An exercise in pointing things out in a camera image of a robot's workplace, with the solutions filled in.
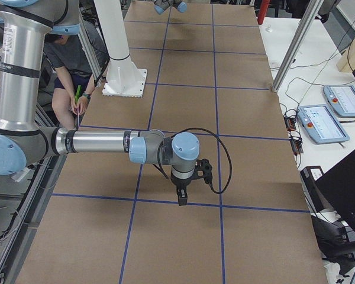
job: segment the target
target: dark shorts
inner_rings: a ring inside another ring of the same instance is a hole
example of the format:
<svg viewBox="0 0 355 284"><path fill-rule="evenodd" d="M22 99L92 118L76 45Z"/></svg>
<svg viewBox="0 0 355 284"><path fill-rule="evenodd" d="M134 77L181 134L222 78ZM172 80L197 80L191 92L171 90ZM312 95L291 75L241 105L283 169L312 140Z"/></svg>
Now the dark shorts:
<svg viewBox="0 0 355 284"><path fill-rule="evenodd" d="M80 85L81 88L81 93L85 91L85 89L87 88L88 82L89 82L89 78L91 76L88 76L86 78L81 77L79 75L74 75L71 74L71 78L72 78L72 82L73 82L73 88L74 91L76 92L76 90L78 89L78 86ZM62 83L60 82L59 78L57 77L57 79L55 79L54 81L54 88L59 88L59 89L64 89Z"/></svg>

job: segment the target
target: person's hand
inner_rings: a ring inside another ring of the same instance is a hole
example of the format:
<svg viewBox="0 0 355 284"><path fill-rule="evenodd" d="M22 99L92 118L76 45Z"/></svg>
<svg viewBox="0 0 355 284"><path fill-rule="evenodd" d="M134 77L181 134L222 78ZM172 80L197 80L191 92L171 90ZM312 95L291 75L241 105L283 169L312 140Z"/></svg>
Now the person's hand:
<svg viewBox="0 0 355 284"><path fill-rule="evenodd" d="M78 114L76 112L76 109L78 107L76 106L76 103L75 103L75 97L71 97L71 111L74 113L74 114Z"/></svg>
<svg viewBox="0 0 355 284"><path fill-rule="evenodd" d="M82 115L87 110L88 102L89 100L85 96L81 96L78 99L78 103L76 104L76 107L79 110L79 115Z"/></svg>

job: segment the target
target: blue and white device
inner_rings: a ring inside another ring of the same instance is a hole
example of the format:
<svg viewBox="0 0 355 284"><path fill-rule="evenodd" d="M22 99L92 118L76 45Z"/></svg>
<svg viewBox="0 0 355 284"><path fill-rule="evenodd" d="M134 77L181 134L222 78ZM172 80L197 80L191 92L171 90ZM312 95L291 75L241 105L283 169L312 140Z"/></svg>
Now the blue and white device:
<svg viewBox="0 0 355 284"><path fill-rule="evenodd" d="M339 143L350 139L328 105L300 106L298 118L316 144Z"/></svg>
<svg viewBox="0 0 355 284"><path fill-rule="evenodd" d="M326 85L324 94L328 103L340 117L355 117L355 87Z"/></svg>

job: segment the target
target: white surface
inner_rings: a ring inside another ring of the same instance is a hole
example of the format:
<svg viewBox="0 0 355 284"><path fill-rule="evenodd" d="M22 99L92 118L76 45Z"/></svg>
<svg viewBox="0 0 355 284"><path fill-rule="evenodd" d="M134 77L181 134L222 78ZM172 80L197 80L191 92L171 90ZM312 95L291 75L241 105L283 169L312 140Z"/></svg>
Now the white surface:
<svg viewBox="0 0 355 284"><path fill-rule="evenodd" d="M264 47L266 48L271 68L279 67L281 65L297 29L298 22L299 20L297 19L287 18L264 19L263 25L260 26L260 32L262 34ZM326 63L323 63L319 66L290 69L278 92L280 102L285 104L288 109L296 109L297 103L285 95L288 84L293 78L302 78L309 82L313 82L325 65L325 69L315 80L315 83L323 85L340 85L354 81L355 78L351 73L341 73L338 71L336 64L341 58L341 55L337 54L337 52L337 48L323 24L319 20L315 20L295 57L296 62L291 67L318 64L329 59L333 54L336 55L327 65ZM275 77L276 74L277 70L273 70L272 76ZM300 79L295 79L289 85L288 95L299 102L307 92L309 86L310 84ZM311 86L300 105L314 104L326 104L322 86ZM354 118L339 118L338 120L354 120ZM301 155L301 165L299 170L305 166L320 165L323 171L326 172L355 149L355 122L351 124L342 124L342 126L350 136L350 141L342 143L345 148L339 144L316 145L309 138L305 130L300 127L301 136L304 139L302 146L304 153Z"/></svg>
<svg viewBox="0 0 355 284"><path fill-rule="evenodd" d="M344 16L344 18L348 21L349 24L352 24L355 20L355 0L342 0L338 6L338 10Z"/></svg>

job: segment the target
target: person's arm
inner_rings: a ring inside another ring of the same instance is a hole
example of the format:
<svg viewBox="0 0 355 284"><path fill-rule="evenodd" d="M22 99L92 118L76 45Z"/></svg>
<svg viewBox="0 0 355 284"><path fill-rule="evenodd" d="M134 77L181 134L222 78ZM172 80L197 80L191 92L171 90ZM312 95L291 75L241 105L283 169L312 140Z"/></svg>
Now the person's arm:
<svg viewBox="0 0 355 284"><path fill-rule="evenodd" d="M87 88L85 89L84 93L87 95L91 95L93 91L95 90L95 78L93 75L89 78ZM89 99L85 96L81 96L78 99L78 103L76 104L77 109L79 110L79 115L82 115L88 107Z"/></svg>
<svg viewBox="0 0 355 284"><path fill-rule="evenodd" d="M74 114L77 114L76 113L77 106L75 103L75 91L74 91L73 82L69 71L64 66L55 68L55 71L57 72L57 76L60 82L62 83L64 89L67 91L67 93L70 96L72 112Z"/></svg>

